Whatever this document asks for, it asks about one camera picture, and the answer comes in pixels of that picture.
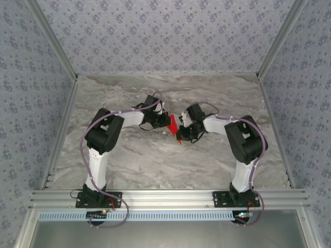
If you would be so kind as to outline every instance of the black cable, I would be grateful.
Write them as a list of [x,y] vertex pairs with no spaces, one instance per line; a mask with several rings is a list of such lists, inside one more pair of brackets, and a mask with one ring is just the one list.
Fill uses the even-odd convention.
[[72,198],[72,199],[77,199],[77,197],[73,197],[71,194],[73,193],[73,191],[75,191],[75,190],[77,190],[77,191],[83,191],[83,190],[81,190],[81,189],[74,189],[74,190],[72,190],[71,192],[70,192],[70,197]]
[[192,144],[194,144],[195,142],[198,142],[199,139],[201,139],[201,137],[204,135],[205,132],[203,132],[195,141],[191,141]]

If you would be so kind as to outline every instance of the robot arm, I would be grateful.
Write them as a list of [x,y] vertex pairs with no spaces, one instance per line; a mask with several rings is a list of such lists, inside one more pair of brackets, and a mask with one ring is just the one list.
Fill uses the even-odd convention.
[[[138,104],[137,107],[149,106],[158,101],[153,96],[147,96],[144,103]],[[112,115],[97,125],[95,125],[87,134],[89,167],[92,172],[93,180],[99,189],[106,189],[106,168],[110,151],[115,147],[122,128],[129,126],[139,126],[146,122],[150,123],[153,128],[161,128],[171,124],[168,112],[163,112],[163,103],[159,103],[142,111],[123,112]],[[110,111],[101,108],[91,123],[94,123],[100,117],[109,114]],[[83,186],[83,191],[96,192],[91,178],[88,176]]]
[[[255,124],[249,115],[242,117]],[[234,195],[240,195],[250,190],[249,177],[253,163],[262,152],[262,138],[257,131],[243,121],[218,119],[215,114],[206,115],[198,104],[194,104],[182,113],[180,118],[183,126],[176,134],[178,140],[192,141],[200,133],[219,133],[227,135],[231,150],[237,160],[236,173],[230,184]]]

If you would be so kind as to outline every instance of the metal panel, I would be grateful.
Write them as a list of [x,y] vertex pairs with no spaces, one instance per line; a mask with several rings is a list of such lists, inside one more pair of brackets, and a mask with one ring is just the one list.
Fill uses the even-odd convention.
[[261,80],[267,73],[267,70],[273,63],[279,49],[285,42],[286,37],[294,26],[302,9],[306,5],[306,2],[307,0],[295,0],[292,4],[291,9],[289,10],[285,20],[283,21],[282,26],[280,27],[276,37],[274,38],[274,41],[272,42],[267,54],[265,55],[260,65],[260,68],[258,69],[257,75],[259,80]]
[[[41,211],[39,221],[87,221],[86,211]],[[126,213],[109,212],[105,219],[93,221],[121,221]],[[233,221],[232,211],[130,211],[127,221]]]
[[96,229],[83,222],[40,222],[31,248],[307,247],[295,210],[268,211],[253,227],[231,222],[128,222]]

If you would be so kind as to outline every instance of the wallpaper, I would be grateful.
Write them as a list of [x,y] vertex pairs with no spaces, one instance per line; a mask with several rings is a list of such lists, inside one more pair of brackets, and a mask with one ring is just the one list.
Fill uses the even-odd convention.
[[38,0],[76,73],[256,72],[293,0]]
[[309,1],[264,85],[297,187],[331,247],[331,2]]
[[24,0],[0,1],[0,247],[14,246],[71,80]]

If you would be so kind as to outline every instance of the wire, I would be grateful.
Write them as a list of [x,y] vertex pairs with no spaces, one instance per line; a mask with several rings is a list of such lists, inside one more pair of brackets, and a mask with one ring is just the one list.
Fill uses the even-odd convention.
[[71,192],[70,192],[70,197],[72,198],[72,199],[77,199],[77,197],[73,197],[72,196],[72,193],[73,193],[73,191],[82,191],[81,189],[74,189],[74,190],[72,190]]
[[162,92],[161,91],[159,91],[159,90],[155,91],[152,96],[155,96],[156,94],[160,94],[160,98],[162,97]]
[[253,206],[253,208],[254,208],[254,213],[253,214],[255,214],[255,205],[254,205],[254,203],[252,203],[250,200],[248,200],[247,203],[248,203],[248,205]]
[[209,106],[213,107],[213,108],[216,110],[215,115],[219,114],[219,109],[218,109],[215,105],[213,105],[213,104],[211,104],[211,103],[209,103],[209,102],[195,102],[195,103],[189,105],[189,106],[187,107],[187,109],[188,109],[189,107],[195,105],[195,104],[206,104],[206,105],[209,105]]
[[110,201],[112,203],[112,209],[115,210],[115,205],[114,205],[114,201],[112,198],[107,198],[106,201]]
[[205,132],[202,132],[202,134],[195,140],[195,141],[191,141],[192,144],[196,143],[199,141],[199,139],[201,139],[201,137],[204,135]]
[[116,114],[120,114],[120,113],[129,113],[129,112],[134,112],[134,111],[146,110],[146,109],[149,109],[150,107],[153,107],[153,106],[157,105],[159,102],[160,102],[160,99],[158,99],[155,103],[153,103],[153,104],[150,105],[150,106],[146,106],[146,107],[142,107],[142,108],[134,108],[134,109],[131,109],[131,110],[116,111],[116,112],[108,113],[108,114],[106,114],[106,115],[100,117],[99,119],[97,119],[95,122],[93,122],[93,123],[92,123],[92,124],[86,129],[86,131],[83,133],[83,135],[82,135],[82,137],[81,137],[81,140],[80,140],[80,144],[79,144],[79,150],[80,150],[80,153],[81,153],[81,155],[82,155],[83,162],[84,162],[84,164],[85,164],[85,166],[86,166],[86,169],[87,169],[88,175],[89,175],[89,177],[90,177],[90,179],[91,179],[91,183],[92,183],[93,187],[94,187],[98,192],[100,192],[101,194],[104,194],[104,195],[106,195],[106,196],[109,196],[109,197],[111,197],[111,198],[115,198],[115,199],[121,201],[121,202],[125,205],[125,207],[126,207],[126,209],[127,209],[127,213],[126,213],[124,219],[123,219],[121,222],[119,222],[119,223],[117,223],[117,224],[115,224],[115,225],[112,225],[112,226],[100,226],[100,227],[99,227],[99,226],[95,226],[95,225],[93,225],[93,224],[91,223],[91,219],[92,219],[92,218],[90,218],[89,223],[90,223],[91,227],[98,227],[98,228],[116,228],[116,227],[122,226],[122,225],[126,222],[126,220],[128,219],[130,210],[129,210],[129,205],[128,205],[128,204],[127,204],[122,198],[120,198],[120,197],[118,197],[118,196],[116,196],[116,195],[113,195],[113,194],[109,194],[109,193],[107,193],[107,192],[105,192],[105,191],[102,191],[102,190],[99,189],[98,186],[95,184],[95,181],[94,181],[94,179],[93,179],[93,175],[92,175],[91,168],[89,167],[89,164],[88,164],[88,162],[87,162],[87,160],[86,160],[86,157],[85,157],[85,154],[84,154],[84,150],[83,150],[83,142],[84,142],[84,139],[85,139],[86,135],[89,133],[89,131],[90,131],[90,130],[91,130],[96,124],[98,124],[98,123],[101,122],[102,120],[104,120],[104,119],[106,119],[106,118],[108,118],[108,117],[110,117],[110,116],[112,116],[112,115],[116,115]]

